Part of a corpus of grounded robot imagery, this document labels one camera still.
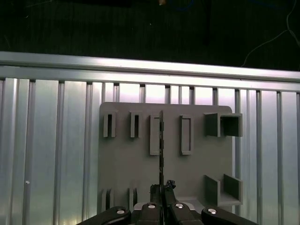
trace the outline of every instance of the rectangular slot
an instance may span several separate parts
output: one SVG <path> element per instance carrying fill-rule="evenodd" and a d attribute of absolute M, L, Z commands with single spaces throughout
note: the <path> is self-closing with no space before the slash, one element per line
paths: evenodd
<path fill-rule="evenodd" d="M 141 112 L 131 112 L 130 137 L 141 137 Z"/>
<path fill-rule="evenodd" d="M 221 116 L 221 135 L 242 136 L 241 116 Z"/>
<path fill-rule="evenodd" d="M 116 137 L 116 112 L 104 115 L 103 137 Z"/>
<path fill-rule="evenodd" d="M 150 155 L 159 155 L 159 115 L 150 115 Z"/>
<path fill-rule="evenodd" d="M 108 132 L 108 134 L 112 133 L 112 117 L 113 116 L 111 114 L 107 115 L 107 132 Z"/>
<path fill-rule="evenodd" d="M 194 122 L 191 116 L 180 116 L 180 128 L 180 153 L 182 155 L 191 155 L 194 148 Z"/>

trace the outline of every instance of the dark background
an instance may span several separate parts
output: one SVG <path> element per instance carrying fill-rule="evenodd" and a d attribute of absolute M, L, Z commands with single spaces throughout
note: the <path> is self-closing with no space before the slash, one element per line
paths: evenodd
<path fill-rule="evenodd" d="M 293 6 L 293 0 L 212 0 L 207 45 L 201 0 L 186 10 L 190 0 L 165 6 L 132 0 L 121 7 L 100 1 L 0 0 L 0 51 L 240 67 L 253 48 L 287 29 Z M 22 2 L 27 18 L 15 7 Z M 289 24 L 300 40 L 300 0 Z M 299 70 L 300 48 L 286 32 L 255 50 L 245 67 Z"/>

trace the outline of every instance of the vertical slot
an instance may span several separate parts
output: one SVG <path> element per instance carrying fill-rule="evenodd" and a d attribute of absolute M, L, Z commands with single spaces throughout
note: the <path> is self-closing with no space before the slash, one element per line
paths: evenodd
<path fill-rule="evenodd" d="M 111 114 L 107 115 L 107 132 L 108 135 L 112 135 L 112 120 L 113 120 L 113 116 Z"/>
<path fill-rule="evenodd" d="M 189 87 L 189 104 L 195 105 L 196 98 L 195 98 L 195 88 Z"/>
<path fill-rule="evenodd" d="M 53 203 L 53 224 L 59 224 L 60 212 L 60 177 L 61 177 L 61 138 L 62 138 L 62 115 L 64 100 L 64 84 L 58 85 L 57 124 L 56 124 L 56 152 L 54 172 L 54 203 Z"/>
<path fill-rule="evenodd" d="M 165 103 L 166 104 L 171 103 L 171 86 L 169 85 L 165 86 Z"/>
<path fill-rule="evenodd" d="M 181 128 L 181 145 L 180 153 L 182 155 L 191 155 L 193 152 L 194 144 L 194 122 L 191 116 L 180 116 L 180 128 Z"/>
<path fill-rule="evenodd" d="M 218 89 L 213 88 L 212 89 L 212 105 L 218 105 Z"/>
<path fill-rule="evenodd" d="M 135 135 L 139 136 L 139 116 L 135 115 Z"/>
<path fill-rule="evenodd" d="M 131 112 L 130 137 L 141 137 L 141 113 Z"/>
<path fill-rule="evenodd" d="M 28 97 L 28 113 L 27 113 L 27 135 L 26 135 L 26 150 L 25 150 L 25 170 L 24 170 L 24 194 L 23 194 L 23 211 L 22 224 L 29 224 L 30 214 L 30 180 L 31 180 L 31 163 L 32 163 L 32 139 L 33 139 L 33 121 L 34 121 L 34 106 L 35 106 L 35 82 L 29 83 Z"/>
<path fill-rule="evenodd" d="M 146 97 L 146 86 L 145 84 L 140 84 L 140 103 L 145 103 Z"/>
<path fill-rule="evenodd" d="M 278 175 L 278 225 L 283 225 L 283 149 L 282 149 L 282 97 L 277 93 L 277 175 Z"/>
<path fill-rule="evenodd" d="M 150 155 L 159 155 L 159 115 L 150 115 Z"/>
<path fill-rule="evenodd" d="M 297 106 L 297 153 L 298 153 L 298 203 L 300 203 L 300 94 L 296 96 Z"/>
<path fill-rule="evenodd" d="M 103 137 L 116 136 L 116 112 L 107 112 L 104 115 Z"/>
<path fill-rule="evenodd" d="M 256 93 L 257 223 L 262 224 L 262 94 Z"/>

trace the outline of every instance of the gray panel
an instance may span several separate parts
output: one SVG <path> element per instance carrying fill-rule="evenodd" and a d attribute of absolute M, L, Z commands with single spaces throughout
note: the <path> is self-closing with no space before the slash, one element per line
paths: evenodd
<path fill-rule="evenodd" d="M 243 205 L 240 216 L 257 221 L 256 194 L 256 91 L 240 90 L 240 112 L 243 114 L 243 136 L 240 138 L 240 174 L 243 185 Z"/>
<path fill-rule="evenodd" d="M 229 107 L 104 103 L 100 109 L 101 151 L 99 152 L 99 193 L 103 194 L 104 191 L 107 194 L 102 195 L 102 207 L 105 205 L 106 207 L 112 206 L 112 204 L 108 205 L 109 202 L 112 202 L 112 197 L 110 197 L 111 191 L 109 192 L 109 189 L 114 191 L 114 205 L 129 205 L 128 196 L 130 196 L 130 193 L 128 193 L 128 188 L 137 188 L 139 202 L 149 200 L 150 184 L 154 184 L 153 181 L 158 180 L 158 176 L 153 176 L 156 174 L 155 171 L 159 169 L 157 166 L 158 159 L 155 157 L 159 152 L 159 120 L 155 118 L 158 118 L 158 112 L 162 107 L 164 115 L 167 115 L 164 118 L 164 131 L 167 134 L 165 136 L 165 144 L 167 146 L 165 146 L 166 151 L 164 153 L 165 181 L 168 179 L 176 181 L 177 187 L 175 192 L 178 194 L 178 197 L 182 197 L 183 200 L 198 199 L 201 203 L 205 203 L 205 194 L 199 191 L 204 189 L 203 176 L 207 174 L 218 180 L 222 180 L 224 173 L 231 174 L 232 138 L 216 139 L 215 137 L 205 137 L 204 130 L 198 129 L 204 126 L 205 112 L 226 114 L 231 111 Z M 118 122 L 116 123 L 116 130 L 119 131 L 118 135 L 115 138 L 101 138 L 103 136 L 102 126 L 104 126 L 105 115 L 107 112 L 115 111 L 118 112 L 116 114 Z M 141 123 L 143 124 L 141 138 L 130 138 L 130 112 L 141 112 Z M 187 135 L 188 140 L 185 140 L 187 145 L 183 146 L 186 147 L 184 149 L 181 148 L 180 142 L 174 139 L 174 137 L 179 137 L 182 132 L 180 128 L 180 115 L 185 115 L 184 120 L 187 122 L 183 125 L 186 129 L 185 133 L 190 133 L 190 135 Z M 151 139 L 152 134 L 150 134 L 152 132 L 151 117 L 153 123 L 157 122 L 157 126 L 154 126 L 153 129 L 153 135 L 156 134 L 157 136 L 154 140 Z M 152 149 L 151 144 L 153 143 L 157 145 Z M 221 166 L 221 170 L 218 167 L 207 165 L 207 162 L 209 162 L 208 159 L 212 158 L 214 158 L 215 164 Z M 199 173 L 190 173 L 187 176 L 188 171 L 199 171 Z M 221 197 L 225 197 L 220 201 L 223 206 L 240 204 L 239 200 L 230 198 L 228 195 L 221 195 Z"/>
<path fill-rule="evenodd" d="M 282 164 L 283 218 L 285 225 L 299 224 L 297 168 L 297 104 L 296 93 L 281 93 L 282 98 Z"/>
<path fill-rule="evenodd" d="M 218 105 L 226 105 L 235 112 L 235 90 L 234 89 L 218 89 Z M 232 145 L 232 175 L 235 176 L 235 145 Z"/>
<path fill-rule="evenodd" d="M 103 84 L 103 101 L 112 102 L 113 101 L 113 83 Z"/>
<path fill-rule="evenodd" d="M 188 105 L 190 103 L 189 87 L 187 86 L 179 87 L 179 93 L 180 93 L 180 104 Z"/>
<path fill-rule="evenodd" d="M 37 80 L 33 96 L 26 218 L 30 225 L 52 225 L 58 81 Z"/>
<path fill-rule="evenodd" d="M 140 101 L 140 85 L 120 83 L 120 102 L 134 102 Z"/>
<path fill-rule="evenodd" d="M 61 224 L 76 224 L 82 220 L 85 102 L 86 83 L 65 82 L 60 180 Z"/>
<path fill-rule="evenodd" d="M 165 86 L 147 84 L 146 103 L 165 103 Z"/>
<path fill-rule="evenodd" d="M 212 105 L 212 88 L 195 88 L 195 105 Z"/>
<path fill-rule="evenodd" d="M 0 77 L 22 79 L 68 80 L 105 83 L 147 83 L 160 85 L 203 86 L 231 89 L 299 91 L 300 84 L 295 82 L 271 82 L 240 80 L 228 78 L 204 78 L 196 76 L 126 74 L 103 71 L 57 70 L 30 67 L 0 67 Z"/>
<path fill-rule="evenodd" d="M 300 73 L 293 71 L 221 67 L 187 63 L 155 62 L 92 58 L 82 56 L 47 55 L 18 52 L 0 52 L 0 64 L 16 66 L 41 66 L 73 69 L 100 69 L 123 72 L 147 72 L 160 74 L 218 76 L 238 79 L 282 80 L 294 82 Z"/>
<path fill-rule="evenodd" d="M 20 80 L 15 124 L 12 225 L 22 224 L 29 80 Z"/>
<path fill-rule="evenodd" d="M 98 195 L 98 148 L 99 148 L 99 114 L 102 103 L 102 83 L 93 83 L 90 108 L 90 153 L 88 178 L 87 217 L 97 213 Z"/>
<path fill-rule="evenodd" d="M 262 224 L 278 224 L 277 93 L 262 91 Z"/>
<path fill-rule="evenodd" d="M 171 97 L 170 97 L 170 103 L 171 104 L 179 104 L 179 86 L 171 86 Z"/>
<path fill-rule="evenodd" d="M 6 79 L 2 94 L 0 133 L 0 224 L 3 225 L 10 224 L 16 104 L 17 80 Z"/>

